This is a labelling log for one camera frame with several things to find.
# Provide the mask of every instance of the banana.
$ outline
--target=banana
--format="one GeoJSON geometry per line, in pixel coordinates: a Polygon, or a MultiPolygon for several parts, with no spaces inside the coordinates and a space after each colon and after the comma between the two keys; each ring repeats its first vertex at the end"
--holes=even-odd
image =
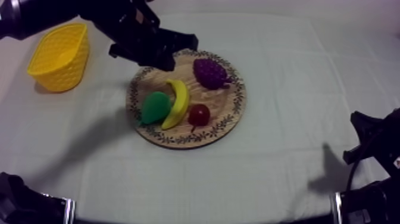
{"type": "Polygon", "coordinates": [[[189,91],[186,85],[181,80],[167,79],[166,82],[172,86],[176,99],[170,114],[161,125],[162,130],[175,127],[184,118],[189,105],[189,91]]]}

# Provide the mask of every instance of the yellow basket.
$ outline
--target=yellow basket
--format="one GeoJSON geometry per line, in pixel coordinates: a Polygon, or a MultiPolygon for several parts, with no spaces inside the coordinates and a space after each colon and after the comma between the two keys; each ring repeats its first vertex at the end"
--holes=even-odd
{"type": "Polygon", "coordinates": [[[61,26],[40,41],[28,74],[52,92],[64,92],[81,81],[89,56],[88,28],[74,23],[61,26]]]}

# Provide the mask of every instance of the round wooden plate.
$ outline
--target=round wooden plate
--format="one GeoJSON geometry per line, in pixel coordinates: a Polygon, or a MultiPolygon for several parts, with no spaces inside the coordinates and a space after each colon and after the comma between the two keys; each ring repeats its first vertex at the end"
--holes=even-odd
{"type": "Polygon", "coordinates": [[[245,110],[246,89],[243,79],[232,65],[218,55],[205,51],[184,49],[174,54],[175,70],[161,71],[152,67],[140,70],[132,80],[126,98],[126,107],[135,120],[135,129],[149,142],[156,145],[186,150],[198,148],[225,136],[238,123],[245,110]],[[197,58],[210,58],[223,66],[232,82],[227,89],[208,90],[201,86],[193,73],[193,61],[197,58]],[[169,130],[161,130],[160,124],[139,125],[143,100],[154,91],[164,92],[175,100],[174,92],[166,79],[179,79],[189,89],[189,108],[194,104],[205,104],[210,109],[211,119],[207,126],[197,127],[193,133],[188,123],[188,114],[181,123],[169,130]]]}

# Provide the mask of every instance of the table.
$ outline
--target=table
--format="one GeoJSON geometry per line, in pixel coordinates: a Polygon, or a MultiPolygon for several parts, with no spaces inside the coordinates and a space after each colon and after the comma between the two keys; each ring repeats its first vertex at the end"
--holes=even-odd
{"type": "MultiPolygon", "coordinates": [[[[166,150],[126,121],[139,67],[108,56],[111,41],[88,25],[84,78],[63,94],[26,74],[43,33],[0,42],[0,170],[77,200],[82,218],[256,223],[325,213],[349,173],[342,152],[358,143],[350,113],[384,117],[400,105],[400,41],[390,34],[275,15],[164,15],[162,27],[196,33],[199,49],[229,60],[248,93],[225,138],[166,150]]],[[[374,160],[359,169],[355,186],[387,176],[374,160]]]]}

